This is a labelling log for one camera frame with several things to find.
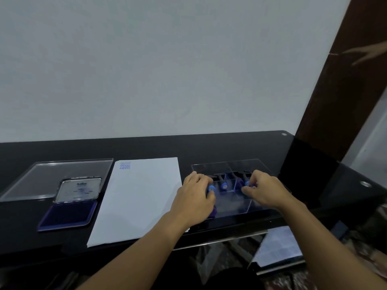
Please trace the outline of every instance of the paper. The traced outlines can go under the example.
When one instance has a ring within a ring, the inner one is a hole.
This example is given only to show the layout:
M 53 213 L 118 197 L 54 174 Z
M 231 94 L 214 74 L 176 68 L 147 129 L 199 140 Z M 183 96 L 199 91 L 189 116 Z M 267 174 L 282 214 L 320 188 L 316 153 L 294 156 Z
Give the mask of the paper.
M 180 186 L 177 158 L 115 162 L 87 247 L 141 238 Z
M 252 261 L 257 262 L 260 267 L 264 267 L 297 256 L 302 256 L 302 253 L 296 238 L 289 226 L 283 226 L 268 229 L 268 233 Z

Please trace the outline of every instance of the white wall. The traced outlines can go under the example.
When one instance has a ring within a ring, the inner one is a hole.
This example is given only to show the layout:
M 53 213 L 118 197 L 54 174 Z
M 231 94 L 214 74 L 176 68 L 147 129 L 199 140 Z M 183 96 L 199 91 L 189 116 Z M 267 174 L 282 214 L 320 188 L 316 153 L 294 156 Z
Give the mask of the white wall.
M 295 133 L 350 0 L 0 0 L 0 142 Z
M 387 188 L 387 89 L 342 162 Z

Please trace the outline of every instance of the person's left arm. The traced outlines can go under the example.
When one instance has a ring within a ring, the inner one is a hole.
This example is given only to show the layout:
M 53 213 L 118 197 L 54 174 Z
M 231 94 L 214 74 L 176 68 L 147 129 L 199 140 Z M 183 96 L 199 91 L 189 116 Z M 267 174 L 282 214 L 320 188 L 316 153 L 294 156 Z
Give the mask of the person's left arm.
M 181 235 L 191 226 L 204 221 L 215 204 L 212 179 L 191 173 L 178 189 L 171 210 L 132 246 L 100 269 L 79 290 L 150 289 Z

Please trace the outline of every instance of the glossy black tabletop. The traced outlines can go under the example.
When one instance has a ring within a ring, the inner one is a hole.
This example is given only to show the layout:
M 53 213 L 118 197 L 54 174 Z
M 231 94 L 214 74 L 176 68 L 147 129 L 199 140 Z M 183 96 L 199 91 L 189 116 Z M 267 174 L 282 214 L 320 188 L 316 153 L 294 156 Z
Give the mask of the glossy black tabletop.
M 162 157 L 178 158 L 182 179 L 191 173 L 192 164 L 259 158 L 319 218 L 351 207 L 359 216 L 370 214 L 387 194 L 383 187 L 286 131 L 1 143 L 0 191 L 38 161 Z M 52 199 L 0 203 L 0 266 L 94 254 L 113 247 L 122 250 L 130 245 L 133 241 L 86 247 L 107 182 L 91 224 L 82 228 L 38 233 L 37 224 Z M 177 247 L 278 225 L 284 221 L 274 210 L 207 220 L 184 234 Z

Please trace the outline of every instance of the person's left hand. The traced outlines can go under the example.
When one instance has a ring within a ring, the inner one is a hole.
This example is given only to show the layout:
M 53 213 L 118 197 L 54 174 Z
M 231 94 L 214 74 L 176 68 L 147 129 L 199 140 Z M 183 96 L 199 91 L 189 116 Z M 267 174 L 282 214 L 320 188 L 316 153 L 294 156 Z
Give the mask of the person's left hand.
M 192 172 L 184 179 L 183 186 L 177 190 L 169 214 L 182 222 L 185 230 L 203 222 L 211 214 L 215 195 L 206 190 L 212 179 L 203 174 Z

